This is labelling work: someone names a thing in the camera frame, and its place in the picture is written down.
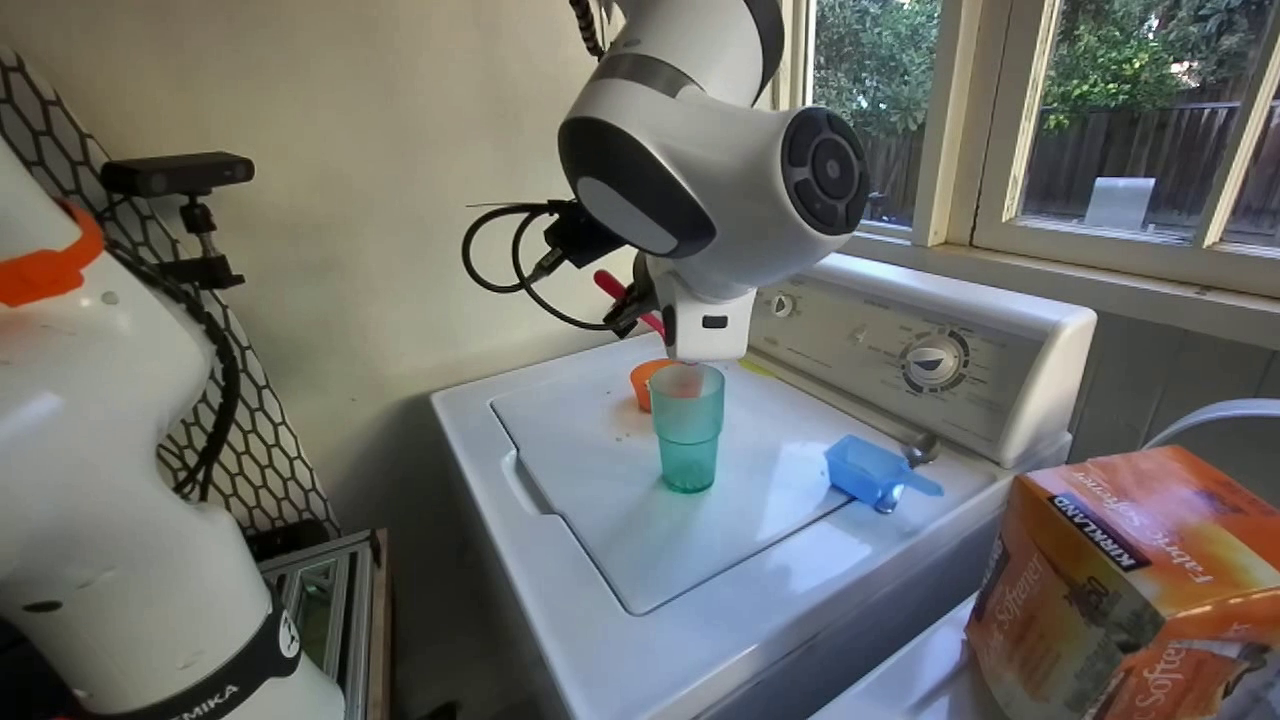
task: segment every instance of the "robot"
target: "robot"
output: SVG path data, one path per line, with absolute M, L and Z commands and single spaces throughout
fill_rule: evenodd
M 220 507 L 157 443 L 208 349 L 0 143 L 0 617 L 91 715 L 344 715 Z
M 756 290 L 862 224 L 864 153 L 837 113 L 754 107 L 784 49 L 777 0 L 622 8 L 626 33 L 562 126 L 578 202 L 644 255 L 611 324 L 659 308 L 673 358 L 745 358 Z

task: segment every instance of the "white wall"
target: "white wall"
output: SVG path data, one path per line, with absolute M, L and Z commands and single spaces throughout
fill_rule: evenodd
M 257 159 L 211 196 L 218 241 L 327 484 L 395 402 L 592 340 L 455 260 L 486 203 L 563 196 L 556 126 L 592 71 L 567 4 L 0 0 L 0 42 L 114 157 Z M 590 278 L 553 298 L 603 312 Z

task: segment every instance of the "washing machine lid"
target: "washing machine lid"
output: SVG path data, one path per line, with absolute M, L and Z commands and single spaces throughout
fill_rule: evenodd
M 584 365 L 493 402 L 529 498 L 574 528 L 632 617 L 849 505 L 829 489 L 824 450 L 862 426 L 742 365 L 717 367 L 722 474 L 698 498 L 659 484 L 652 422 L 632 405 L 629 365 Z

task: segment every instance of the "cup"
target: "cup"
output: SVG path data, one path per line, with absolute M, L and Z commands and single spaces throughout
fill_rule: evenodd
M 709 365 L 678 361 L 648 380 L 648 405 L 664 484 L 673 492 L 713 489 L 723 430 L 723 376 Z

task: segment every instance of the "washing machine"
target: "washing machine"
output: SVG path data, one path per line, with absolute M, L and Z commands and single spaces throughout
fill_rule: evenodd
M 759 292 L 709 492 L 659 484 L 629 371 L 655 338 L 432 398 L 550 715 L 802 715 L 986 578 L 1006 489 L 1059 463 L 1096 318 L 834 255 Z M 933 492 L 834 489 L 841 441 Z

